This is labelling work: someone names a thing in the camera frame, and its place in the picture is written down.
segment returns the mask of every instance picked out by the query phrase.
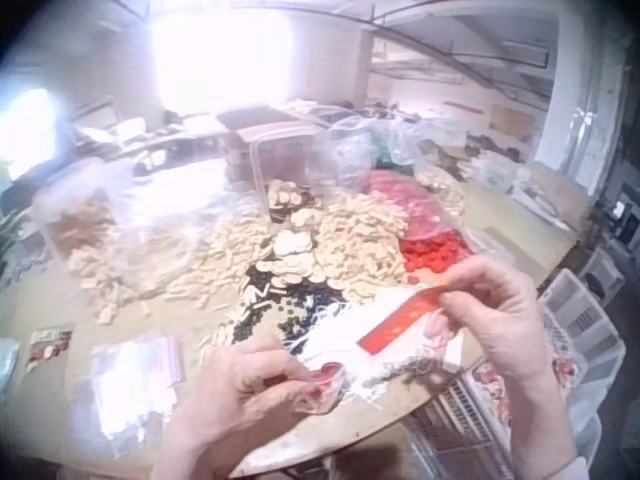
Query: wooden table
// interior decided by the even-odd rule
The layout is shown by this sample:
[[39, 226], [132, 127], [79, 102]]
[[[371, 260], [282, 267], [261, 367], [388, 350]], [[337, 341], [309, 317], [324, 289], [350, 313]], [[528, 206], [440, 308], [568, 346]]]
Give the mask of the wooden table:
[[[576, 235], [561, 231], [535, 216], [508, 197], [477, 185], [466, 185], [467, 211], [464, 224], [489, 233], [507, 247], [518, 266], [541, 283], [571, 249]], [[232, 291], [221, 292], [234, 299]], [[193, 345], [204, 333], [211, 332], [219, 314], [197, 310], [195, 302], [148, 302], [153, 312], [148, 318], [139, 304], [122, 310], [113, 325], [96, 325], [85, 294], [62, 266], [42, 274], [27, 276], [19, 285], [3, 292], [0, 298], [2, 336], [18, 339], [24, 345], [4, 416], [8, 436], [19, 451], [75, 466], [94, 473], [142, 477], [148, 472], [154, 448], [114, 460], [108, 444], [91, 434], [96, 425], [83, 426], [80, 434], [69, 432], [66, 410], [77, 399], [77, 385], [89, 374], [90, 352], [94, 346], [120, 342], [149, 332], [174, 334], [183, 350], [186, 382], [178, 387], [183, 397], [198, 376]], [[75, 332], [69, 352], [24, 375], [27, 344], [38, 328], [71, 323]], [[469, 367], [481, 354], [481, 348], [466, 331], [463, 342], [463, 367]], [[354, 400], [340, 404], [330, 415], [311, 417], [287, 435], [252, 452], [234, 472], [256, 474], [290, 466], [339, 448], [398, 421], [427, 402], [433, 385], [390, 382], [377, 406]], [[81, 409], [73, 410], [81, 417]]]

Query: red plastic strip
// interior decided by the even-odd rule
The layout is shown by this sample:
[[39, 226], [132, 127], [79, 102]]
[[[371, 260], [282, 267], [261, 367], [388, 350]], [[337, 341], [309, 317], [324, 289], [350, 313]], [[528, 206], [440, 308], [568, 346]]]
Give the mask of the red plastic strip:
[[391, 342], [406, 332], [420, 317], [440, 308], [442, 287], [428, 288], [416, 293], [389, 315], [380, 325], [358, 341], [358, 345], [370, 355], [377, 355]]

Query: bright window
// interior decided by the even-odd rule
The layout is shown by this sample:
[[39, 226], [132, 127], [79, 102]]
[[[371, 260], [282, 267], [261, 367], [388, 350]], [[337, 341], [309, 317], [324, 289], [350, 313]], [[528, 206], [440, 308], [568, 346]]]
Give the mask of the bright window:
[[163, 105], [178, 114], [287, 98], [293, 36], [280, 12], [171, 15], [154, 25], [153, 47]]
[[0, 159], [9, 164], [12, 180], [53, 158], [55, 119], [49, 95], [41, 88], [24, 92], [0, 114]]

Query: sleeve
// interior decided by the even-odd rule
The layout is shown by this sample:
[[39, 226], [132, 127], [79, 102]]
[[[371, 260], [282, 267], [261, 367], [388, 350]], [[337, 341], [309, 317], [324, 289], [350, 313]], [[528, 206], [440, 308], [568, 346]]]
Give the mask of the sleeve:
[[589, 480], [587, 462], [584, 458], [576, 458], [558, 473], [549, 477], [549, 480]]

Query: hand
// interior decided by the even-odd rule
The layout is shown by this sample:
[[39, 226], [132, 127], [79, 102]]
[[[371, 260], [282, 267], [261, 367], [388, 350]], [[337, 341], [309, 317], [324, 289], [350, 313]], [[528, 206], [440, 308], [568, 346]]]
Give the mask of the hand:
[[474, 256], [443, 275], [440, 301], [449, 317], [476, 336], [506, 381], [536, 383], [547, 378], [551, 357], [533, 281], [514, 268]]
[[571, 426], [551, 370], [536, 290], [526, 275], [471, 257], [444, 275], [448, 315], [469, 327], [502, 375], [512, 418], [511, 453], [519, 476], [549, 478], [576, 458]]
[[226, 478], [249, 452], [304, 418], [293, 406], [313, 392], [309, 379], [310, 372], [275, 339], [216, 350], [171, 419], [153, 477], [191, 478], [199, 462], [198, 470], [209, 477]]

